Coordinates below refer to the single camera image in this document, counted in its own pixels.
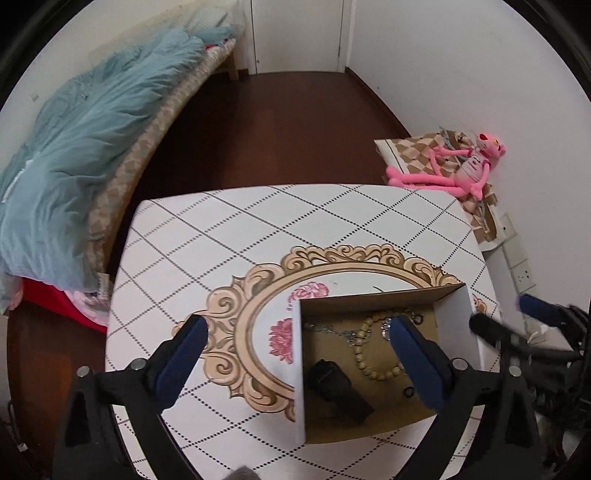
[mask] white tablecloth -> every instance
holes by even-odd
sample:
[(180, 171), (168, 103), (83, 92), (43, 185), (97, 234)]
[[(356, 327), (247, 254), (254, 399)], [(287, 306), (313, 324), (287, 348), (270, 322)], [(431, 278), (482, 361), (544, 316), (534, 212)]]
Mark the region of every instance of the white tablecloth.
[[(402, 280), (401, 268), (415, 280)], [(291, 368), (291, 304), (298, 296), (408, 289), (450, 276), (498, 317), (476, 239), (444, 192), (289, 185), (148, 200), (134, 217), (115, 282), (106, 367), (147, 358), (177, 322), (203, 312), (206, 352), (163, 417), (206, 480), (242, 465), (263, 480), (388, 479), (432, 420), (348, 442), (296, 444), (293, 388), (282, 381)], [(496, 363), (487, 349), (485, 366)], [(154, 478), (125, 410), (116, 414), (138, 472)], [(462, 464), (476, 416), (448, 475)]]

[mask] pink panther plush toy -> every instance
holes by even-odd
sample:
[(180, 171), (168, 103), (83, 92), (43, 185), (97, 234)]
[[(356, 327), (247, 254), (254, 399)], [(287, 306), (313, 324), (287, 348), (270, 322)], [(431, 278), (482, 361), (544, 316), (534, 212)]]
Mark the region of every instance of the pink panther plush toy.
[[(471, 193), (476, 200), (482, 200), (482, 187), (488, 180), (491, 170), (491, 160), (500, 159), (507, 149), (494, 135), (480, 134), (476, 140), (476, 148), (468, 150), (448, 150), (444, 147), (434, 147), (429, 152), (431, 167), (435, 175), (428, 173), (400, 173), (395, 167), (386, 168), (391, 187), (405, 187), (413, 189), (444, 190), (454, 197), (460, 198)], [(469, 157), (460, 168), (449, 178), (441, 174), (437, 159), (450, 155)]]

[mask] pink flower print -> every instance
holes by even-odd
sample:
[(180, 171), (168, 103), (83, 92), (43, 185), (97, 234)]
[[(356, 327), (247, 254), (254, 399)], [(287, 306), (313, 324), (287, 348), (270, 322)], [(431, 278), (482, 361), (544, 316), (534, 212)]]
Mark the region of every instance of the pink flower print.
[(329, 288), (323, 283), (318, 283), (315, 281), (308, 282), (306, 285), (297, 287), (293, 292), (291, 292), (289, 298), (287, 299), (287, 310), (288, 312), (291, 311), (291, 304), (294, 300), (320, 299), (322, 297), (327, 297), (328, 295)]
[(288, 364), (294, 362), (291, 348), (291, 319), (279, 320), (271, 327), (269, 332), (269, 346), (271, 355), (279, 357), (280, 361), (285, 360)]

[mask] silver chain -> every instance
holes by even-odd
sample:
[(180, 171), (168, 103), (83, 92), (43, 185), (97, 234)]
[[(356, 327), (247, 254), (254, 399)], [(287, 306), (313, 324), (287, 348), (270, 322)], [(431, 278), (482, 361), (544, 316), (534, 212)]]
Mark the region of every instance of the silver chain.
[[(306, 322), (304, 324), (304, 329), (308, 332), (316, 332), (316, 333), (331, 333), (333, 335), (338, 335), (343, 337), (347, 340), (349, 346), (355, 345), (355, 340), (357, 340), (357, 330), (341, 330), (340, 332), (335, 329), (332, 325), (314, 325), (313, 323)], [(371, 330), (366, 332), (365, 338), (363, 339), (363, 343), (367, 343), (371, 337)]]
[[(423, 323), (424, 317), (421, 313), (416, 314), (411, 309), (406, 309), (404, 312), (405, 314), (410, 314), (410, 319), (413, 321), (415, 325), (421, 325)], [(382, 334), (382, 338), (387, 342), (390, 341), (390, 322), (391, 317), (386, 317), (382, 320), (379, 329), (380, 333)], [(347, 340), (349, 346), (355, 345), (355, 340), (358, 339), (357, 337), (357, 330), (341, 330), (340, 332), (335, 329), (332, 325), (314, 325), (313, 323), (305, 322), (304, 330), (308, 332), (316, 332), (316, 333), (330, 333), (332, 335), (338, 335), (343, 337)], [(363, 343), (367, 343), (369, 338), (371, 337), (371, 328), (365, 332), (365, 338), (362, 339)]]

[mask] black ring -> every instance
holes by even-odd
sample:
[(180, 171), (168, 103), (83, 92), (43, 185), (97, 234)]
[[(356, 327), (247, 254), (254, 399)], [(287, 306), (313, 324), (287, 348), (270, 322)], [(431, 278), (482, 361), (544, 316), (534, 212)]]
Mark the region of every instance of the black ring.
[(402, 393), (404, 394), (405, 397), (407, 398), (413, 398), (414, 397), (414, 387), (406, 387)]
[(413, 323), (415, 325), (421, 325), (423, 322), (425, 321), (425, 317), (423, 316), (422, 313), (417, 313), (414, 317), (413, 317)]

